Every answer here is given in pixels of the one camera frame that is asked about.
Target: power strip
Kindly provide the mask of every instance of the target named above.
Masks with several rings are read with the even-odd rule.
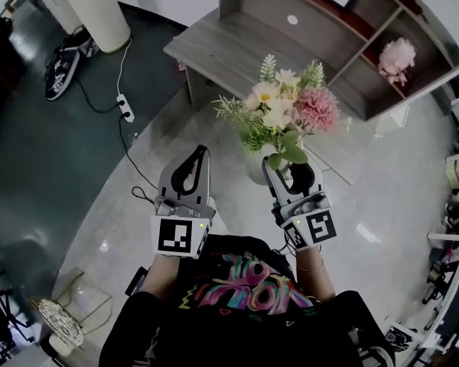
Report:
[[[129,113],[129,116],[124,117],[124,119],[127,122],[133,122],[135,120],[135,113],[132,112],[131,106],[129,105],[128,100],[124,94],[119,94],[119,96],[117,97],[117,103],[119,104],[119,107],[121,108],[122,114],[126,112]]]

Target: light pink flower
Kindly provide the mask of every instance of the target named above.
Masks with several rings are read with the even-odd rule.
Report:
[[[293,119],[306,132],[327,132],[340,119],[337,100],[328,89],[305,89],[299,94]]]

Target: floor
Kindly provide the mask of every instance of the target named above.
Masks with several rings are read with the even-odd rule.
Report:
[[[453,135],[449,119],[426,96],[411,105],[403,129],[372,143],[353,186],[332,170],[324,172],[339,234],[323,246],[327,269],[338,292],[360,292],[384,331],[389,326],[385,318],[401,320],[425,290],[430,251],[426,235],[438,226],[450,191],[444,157]],[[282,231],[270,213],[270,193],[246,176],[242,146],[230,124],[216,119],[213,105],[194,114],[181,90],[139,135],[131,155],[156,183],[173,157],[197,144],[208,146],[211,153],[211,196],[220,216],[212,232],[225,233],[227,228],[282,247]],[[154,210],[131,195],[135,185],[149,196],[156,194],[123,158],[83,221],[61,270],[66,275],[79,267],[110,293],[114,317],[139,266],[147,268],[153,259],[149,215]],[[88,335],[88,352],[82,357],[92,365],[112,325],[113,320]]]
[[[136,117],[124,128],[130,145],[185,75],[162,51],[179,30],[130,9],[125,16],[133,43],[120,86]],[[14,19],[11,41],[28,71],[0,112],[0,247],[13,283],[48,295],[81,222],[124,156],[120,112],[94,113],[76,83],[57,101],[46,101],[45,63],[66,34],[28,3]],[[98,109],[116,103],[122,55],[99,53],[78,70]]]

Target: pink flower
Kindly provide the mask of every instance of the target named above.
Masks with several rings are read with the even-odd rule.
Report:
[[[306,132],[327,132],[340,119],[337,100],[328,89],[305,89],[299,94],[293,118]]]

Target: flower pot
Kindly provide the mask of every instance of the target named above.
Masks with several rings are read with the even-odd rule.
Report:
[[[258,185],[267,186],[267,180],[263,174],[262,162],[263,158],[275,153],[273,145],[266,144],[262,147],[260,152],[252,152],[246,155],[245,169],[250,180]],[[282,175],[285,175],[289,169],[289,163],[286,161],[281,162],[279,170]]]

